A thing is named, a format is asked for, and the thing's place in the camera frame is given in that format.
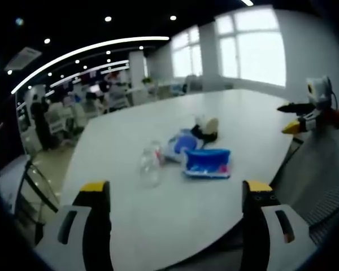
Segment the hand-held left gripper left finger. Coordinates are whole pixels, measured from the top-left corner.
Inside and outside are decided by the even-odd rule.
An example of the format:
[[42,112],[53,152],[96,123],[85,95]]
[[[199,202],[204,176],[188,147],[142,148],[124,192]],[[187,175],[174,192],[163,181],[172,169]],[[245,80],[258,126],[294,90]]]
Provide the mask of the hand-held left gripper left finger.
[[112,270],[108,181],[85,184],[44,226],[35,248],[50,270]]

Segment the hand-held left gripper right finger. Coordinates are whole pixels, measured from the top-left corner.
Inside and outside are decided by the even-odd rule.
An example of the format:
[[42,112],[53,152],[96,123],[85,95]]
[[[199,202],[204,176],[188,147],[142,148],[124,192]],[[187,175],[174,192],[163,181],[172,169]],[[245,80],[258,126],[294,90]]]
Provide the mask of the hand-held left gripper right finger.
[[241,270],[298,270],[316,251],[309,225],[260,181],[242,183]]

